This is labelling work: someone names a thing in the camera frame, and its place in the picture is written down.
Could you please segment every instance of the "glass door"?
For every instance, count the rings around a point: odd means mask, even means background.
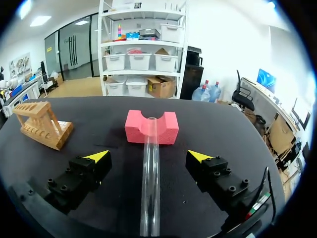
[[[60,73],[58,55],[58,32],[51,34],[45,40],[45,59],[48,77],[53,71]]]
[[[90,65],[90,17],[59,30],[60,61],[64,80],[92,77]]]

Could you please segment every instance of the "white shelving unit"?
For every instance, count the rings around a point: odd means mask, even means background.
[[[178,10],[170,9],[149,9],[143,7],[138,9],[124,9],[116,10],[110,5],[100,0],[99,16],[98,16],[98,59],[99,59],[99,70],[100,80],[103,95],[106,96],[106,86],[103,81],[104,76],[109,75],[162,75],[168,77],[174,77],[176,81],[176,95],[172,98],[180,98],[181,88],[183,84],[183,77],[185,72],[185,62],[187,56],[187,18],[186,13],[188,12],[188,0],[184,0],[184,3],[178,8]],[[184,27],[184,40],[181,43],[165,42],[165,41],[146,41],[146,40],[134,40],[134,41],[117,41],[117,42],[102,42],[102,30],[106,32],[106,37],[109,40],[114,40],[117,37],[116,26],[121,23],[122,31],[135,32],[141,29],[156,28],[159,32],[158,26],[160,23],[173,25],[179,25]],[[162,72],[156,71],[153,65],[150,65],[149,70],[130,70],[126,65],[125,70],[108,71],[104,69],[103,55],[107,49],[110,48],[110,52],[116,52],[117,49],[126,49],[130,47],[144,47],[147,50],[152,50],[155,53],[157,49],[163,47],[168,48],[172,55],[178,56],[176,62],[176,72]]]

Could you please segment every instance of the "black table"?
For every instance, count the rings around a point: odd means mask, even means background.
[[[284,192],[274,160],[257,130],[236,108],[173,99],[88,97],[48,99],[58,120],[74,123],[61,151],[46,147],[20,132],[15,115],[0,130],[0,176],[6,188],[34,176],[45,185],[60,175],[68,160],[110,150],[112,170],[95,193],[90,193],[69,216],[96,228],[139,234],[142,190],[142,144],[128,143],[124,124],[129,110],[145,117],[176,112],[179,134],[174,145],[160,146],[161,235],[204,238],[220,231],[227,218],[207,193],[201,193],[185,168],[187,150],[220,155],[234,173],[260,185],[269,166],[277,211]],[[272,207],[263,215],[265,227]]]

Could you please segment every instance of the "wooden floor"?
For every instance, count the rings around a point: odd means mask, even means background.
[[[102,96],[100,77],[74,79],[63,82],[48,94],[48,98]]]

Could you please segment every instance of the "cable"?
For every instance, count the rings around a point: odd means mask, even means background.
[[[272,221],[271,223],[273,223],[274,219],[275,219],[275,215],[276,215],[276,205],[275,205],[275,199],[274,199],[274,195],[273,195],[273,188],[272,188],[272,182],[271,182],[271,175],[269,173],[269,170],[267,171],[267,180],[268,180],[268,186],[269,186],[269,192],[271,194],[271,199],[272,199],[272,206],[273,206],[273,216],[272,216]]]
[[[264,174],[263,174],[263,177],[262,177],[262,181],[261,181],[261,184],[260,184],[260,187],[257,191],[257,194],[253,197],[252,201],[250,202],[250,204],[248,205],[247,207],[247,213],[252,209],[253,205],[258,201],[258,199],[260,198],[260,195],[262,193],[262,190],[264,188],[264,185],[265,185],[265,181],[266,181],[266,178],[267,178],[267,174],[268,174],[268,167],[265,168],[264,170]]]

